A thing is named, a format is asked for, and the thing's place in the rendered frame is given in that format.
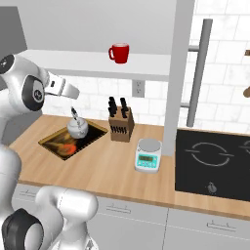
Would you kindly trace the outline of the wooden knife block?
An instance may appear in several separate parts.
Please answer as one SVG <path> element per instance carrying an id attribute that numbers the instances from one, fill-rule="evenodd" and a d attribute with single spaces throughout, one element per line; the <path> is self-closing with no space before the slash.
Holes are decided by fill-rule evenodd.
<path id="1" fill-rule="evenodd" d="M 116 142 L 129 143 L 135 122 L 132 109 L 127 106 L 124 98 L 120 99 L 121 105 L 117 105 L 114 97 L 110 97 L 108 101 L 110 127 L 110 138 Z"/>

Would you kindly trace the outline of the white cabinet door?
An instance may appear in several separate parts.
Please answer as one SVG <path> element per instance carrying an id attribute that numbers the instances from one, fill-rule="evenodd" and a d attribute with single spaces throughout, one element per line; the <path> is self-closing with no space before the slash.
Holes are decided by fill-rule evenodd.
<path id="1" fill-rule="evenodd" d="M 175 152 L 177 127 L 188 56 L 191 22 L 195 0 L 177 0 L 167 103 L 162 139 L 162 154 Z"/>

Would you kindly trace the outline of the white wall cabinet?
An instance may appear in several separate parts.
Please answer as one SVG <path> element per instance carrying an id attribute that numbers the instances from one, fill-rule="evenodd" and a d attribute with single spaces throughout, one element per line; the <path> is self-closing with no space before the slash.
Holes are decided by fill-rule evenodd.
<path id="1" fill-rule="evenodd" d="M 18 0 L 27 50 L 56 74 L 166 81 L 177 0 Z M 108 49 L 130 47 L 116 63 Z"/>

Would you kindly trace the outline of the dark patterned tray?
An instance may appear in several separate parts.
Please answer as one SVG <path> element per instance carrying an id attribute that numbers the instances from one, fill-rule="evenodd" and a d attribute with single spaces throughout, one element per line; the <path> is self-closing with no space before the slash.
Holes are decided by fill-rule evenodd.
<path id="1" fill-rule="evenodd" d="M 85 138 L 74 139 L 70 136 L 67 128 L 64 127 L 52 135 L 40 140 L 38 144 L 49 150 L 62 160 L 67 160 L 75 153 L 89 146 L 100 137 L 104 136 L 108 130 L 97 123 L 88 120 L 89 131 Z"/>

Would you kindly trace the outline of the white kitchen scale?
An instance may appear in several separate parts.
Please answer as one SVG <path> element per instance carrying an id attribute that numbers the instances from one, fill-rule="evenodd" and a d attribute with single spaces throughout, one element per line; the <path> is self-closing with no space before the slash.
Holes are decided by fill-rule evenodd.
<path id="1" fill-rule="evenodd" d="M 135 169 L 155 174 L 159 170 L 162 143 L 156 139 L 139 139 L 135 152 Z"/>

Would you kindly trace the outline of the grey cabinet door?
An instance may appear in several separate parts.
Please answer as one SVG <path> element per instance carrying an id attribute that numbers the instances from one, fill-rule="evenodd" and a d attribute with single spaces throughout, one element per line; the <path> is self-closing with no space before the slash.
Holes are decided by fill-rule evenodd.
<path id="1" fill-rule="evenodd" d="M 0 7 L 0 61 L 27 49 L 17 7 Z"/>

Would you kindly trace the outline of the silver kettle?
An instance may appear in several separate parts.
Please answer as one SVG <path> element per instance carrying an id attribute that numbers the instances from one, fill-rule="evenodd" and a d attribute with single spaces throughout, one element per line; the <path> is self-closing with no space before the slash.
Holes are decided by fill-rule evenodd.
<path id="1" fill-rule="evenodd" d="M 83 139 L 87 136 L 89 125 L 88 122 L 78 116 L 74 107 L 71 108 L 72 118 L 67 123 L 67 131 L 73 139 Z"/>

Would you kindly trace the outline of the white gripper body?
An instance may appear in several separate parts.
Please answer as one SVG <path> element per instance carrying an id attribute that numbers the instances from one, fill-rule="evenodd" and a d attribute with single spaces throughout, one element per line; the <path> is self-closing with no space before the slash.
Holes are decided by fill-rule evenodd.
<path id="1" fill-rule="evenodd" d="M 77 100 L 79 97 L 80 91 L 73 85 L 68 82 L 63 83 L 62 87 L 62 96 L 70 99 Z"/>

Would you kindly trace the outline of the red mug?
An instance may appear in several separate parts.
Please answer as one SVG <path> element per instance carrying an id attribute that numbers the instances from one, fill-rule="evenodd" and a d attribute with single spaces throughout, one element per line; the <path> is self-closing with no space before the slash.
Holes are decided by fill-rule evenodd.
<path id="1" fill-rule="evenodd" d="M 109 58 L 116 63 L 126 63 L 129 56 L 129 45 L 127 43 L 115 43 L 108 49 Z"/>

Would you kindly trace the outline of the black hob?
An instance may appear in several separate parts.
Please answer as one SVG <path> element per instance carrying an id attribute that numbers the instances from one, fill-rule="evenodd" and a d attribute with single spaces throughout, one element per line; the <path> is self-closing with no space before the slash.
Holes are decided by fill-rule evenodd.
<path id="1" fill-rule="evenodd" d="M 175 190 L 250 201 L 250 137 L 179 130 Z"/>

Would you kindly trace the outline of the white wall outlet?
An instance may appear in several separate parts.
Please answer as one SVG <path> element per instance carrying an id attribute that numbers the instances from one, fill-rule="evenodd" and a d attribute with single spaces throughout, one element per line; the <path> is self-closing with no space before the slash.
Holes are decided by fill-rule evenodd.
<path id="1" fill-rule="evenodd" d="M 134 98 L 143 98 L 145 96 L 145 85 L 144 80 L 133 80 L 132 81 L 132 96 Z"/>

